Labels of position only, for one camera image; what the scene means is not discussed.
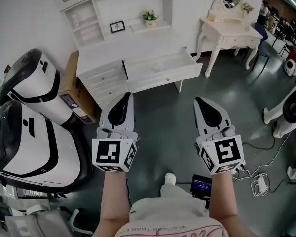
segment white shirt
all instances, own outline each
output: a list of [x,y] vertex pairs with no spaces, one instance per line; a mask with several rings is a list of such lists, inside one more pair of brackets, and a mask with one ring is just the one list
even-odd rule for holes
[[197,198],[146,198],[132,206],[129,216],[115,237],[229,237]]
[[260,14],[261,14],[262,16],[265,16],[265,17],[266,17],[267,14],[268,14],[268,8],[267,8],[267,7],[264,7],[264,9],[260,11]]

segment potted plant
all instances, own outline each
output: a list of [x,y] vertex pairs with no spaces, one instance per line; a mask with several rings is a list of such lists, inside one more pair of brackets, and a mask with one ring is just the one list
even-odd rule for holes
[[243,12],[244,12],[244,17],[246,17],[247,14],[249,14],[251,11],[254,10],[254,8],[249,4],[249,3],[243,3],[241,5],[241,8],[243,9]]
[[152,10],[152,11],[146,11],[143,15],[143,19],[147,27],[154,27],[156,26],[156,21],[158,17],[154,14],[154,11]]

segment cardboard box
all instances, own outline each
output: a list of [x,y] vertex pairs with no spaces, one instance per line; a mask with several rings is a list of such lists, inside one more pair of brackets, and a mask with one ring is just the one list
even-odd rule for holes
[[85,124],[95,123],[97,104],[79,78],[76,77],[78,58],[79,51],[70,55],[60,82],[58,95]]

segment black and white marker cube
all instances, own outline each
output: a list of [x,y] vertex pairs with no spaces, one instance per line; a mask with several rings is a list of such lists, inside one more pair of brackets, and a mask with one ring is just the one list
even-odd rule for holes
[[136,151],[133,139],[93,139],[92,163],[102,171],[128,172]]
[[199,155],[211,174],[232,171],[244,162],[241,136],[198,143]]

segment display screen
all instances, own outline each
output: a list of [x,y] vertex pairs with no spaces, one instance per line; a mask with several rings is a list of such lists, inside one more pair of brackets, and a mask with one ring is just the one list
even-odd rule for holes
[[210,194],[212,189],[212,184],[199,181],[199,180],[194,180],[192,189],[194,191],[201,191],[201,192]]

